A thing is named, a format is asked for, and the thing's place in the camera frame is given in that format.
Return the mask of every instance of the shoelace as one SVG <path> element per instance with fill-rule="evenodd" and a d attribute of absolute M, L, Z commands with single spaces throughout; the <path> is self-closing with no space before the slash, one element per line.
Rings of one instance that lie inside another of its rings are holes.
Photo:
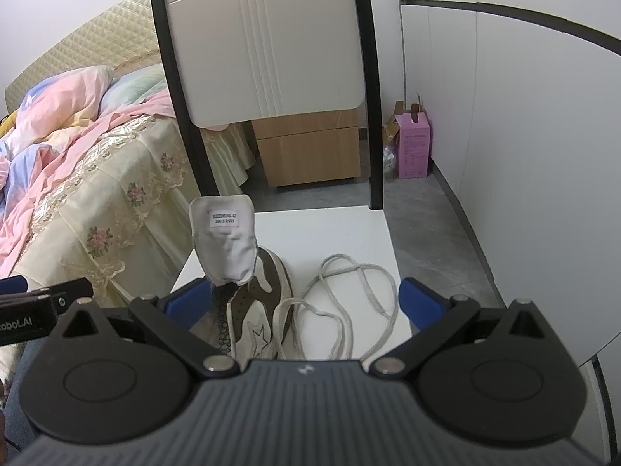
<path fill-rule="evenodd" d="M 339 259 L 345 259 L 349 261 L 351 266 L 346 266 L 345 268 L 339 268 L 337 270 L 328 271 L 328 267 L 334 261 L 338 261 Z M 377 270 L 384 274 L 388 281 L 390 282 L 390 286 L 392 288 L 392 297 L 393 297 L 393 308 L 392 313 L 389 315 L 388 312 L 382 307 L 381 303 L 378 301 L 375 296 L 371 286 L 369 285 L 369 281 L 364 274 L 365 270 Z M 299 329 L 296 325 L 298 321 L 300 307 L 305 307 L 315 315 L 322 317 L 330 317 L 334 319 L 338 325 L 338 336 L 336 342 L 332 345 L 330 350 L 330 355 L 328 357 L 329 360 L 334 359 L 351 359 L 353 354 L 353 323 L 350 314 L 347 313 L 345 308 L 338 301 L 330 286 L 328 285 L 327 278 L 343 275 L 345 273 L 351 273 L 356 271 L 358 276 L 360 277 L 360 282 L 362 284 L 362 288 L 364 290 L 364 294 L 366 295 L 369 303 L 371 303 L 372 307 L 377 311 L 381 316 L 386 317 L 388 323 L 384 332 L 380 339 L 369 349 L 367 350 L 359 359 L 361 362 L 364 362 L 373 354 L 377 353 L 378 350 L 386 343 L 390 335 L 392 334 L 392 330 L 394 328 L 394 324 L 397 320 L 397 315 L 399 314 L 399 304 L 397 301 L 397 285 L 392 278 L 392 275 L 386 270 L 386 268 L 382 268 L 377 264 L 369 264 L 369 263 L 359 263 L 355 261 L 353 258 L 349 257 L 347 254 L 333 254 L 324 259 L 319 267 L 319 274 L 309 283 L 306 290 L 302 293 L 302 296 L 291 297 L 289 299 L 283 300 L 281 303 L 277 305 L 274 310 L 274 316 L 272 318 L 272 325 L 274 329 L 274 339 L 276 341 L 276 348 L 278 350 L 278 357 L 281 359 L 286 359 L 286 355 L 283 350 L 283 331 L 284 324 L 289 313 L 289 309 L 293 306 L 296 308 L 294 311 L 293 321 L 291 323 L 291 330 L 293 332 L 293 345 L 296 350 L 297 358 L 306 359 L 304 354 L 304 349 L 302 347 L 302 340 L 300 338 Z M 309 294 L 311 289 L 315 284 L 321 283 L 324 287 L 325 292 L 330 297 L 331 302 L 337 308 L 342 318 L 339 315 L 332 314 L 326 311 L 319 310 L 317 307 L 311 305 L 307 301 L 305 301 L 306 296 Z"/>

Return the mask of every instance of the white wardrobe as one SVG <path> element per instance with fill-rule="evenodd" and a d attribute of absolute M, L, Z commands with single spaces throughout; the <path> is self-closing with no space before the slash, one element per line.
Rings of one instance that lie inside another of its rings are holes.
<path fill-rule="evenodd" d="M 428 1 L 401 0 L 407 103 L 423 100 L 432 157 L 503 300 L 533 299 L 582 366 L 576 438 L 607 461 L 613 427 L 590 359 L 621 443 L 621 42 L 446 7 L 533 10 L 621 40 L 621 0 Z"/>

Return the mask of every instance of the shoe label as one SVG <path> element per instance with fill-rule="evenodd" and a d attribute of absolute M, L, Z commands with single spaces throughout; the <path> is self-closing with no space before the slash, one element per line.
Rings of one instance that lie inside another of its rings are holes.
<path fill-rule="evenodd" d="M 238 228 L 239 219 L 234 210 L 212 210 L 209 213 L 209 227 L 231 226 Z"/>

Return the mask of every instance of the wooden nightstand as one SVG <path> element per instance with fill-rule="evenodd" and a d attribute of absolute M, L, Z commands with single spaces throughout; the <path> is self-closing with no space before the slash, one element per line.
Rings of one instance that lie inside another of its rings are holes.
<path fill-rule="evenodd" d="M 360 176 L 356 110 L 252 121 L 272 187 Z"/>

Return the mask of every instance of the pink box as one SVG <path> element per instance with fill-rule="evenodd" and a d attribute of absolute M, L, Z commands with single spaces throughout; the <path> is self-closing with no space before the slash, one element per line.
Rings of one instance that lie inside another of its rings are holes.
<path fill-rule="evenodd" d="M 405 112 L 396 115 L 399 125 L 399 167 L 400 179 L 426 177 L 429 169 L 429 143 L 431 127 L 424 112 L 417 114 L 418 122 L 412 114 Z"/>

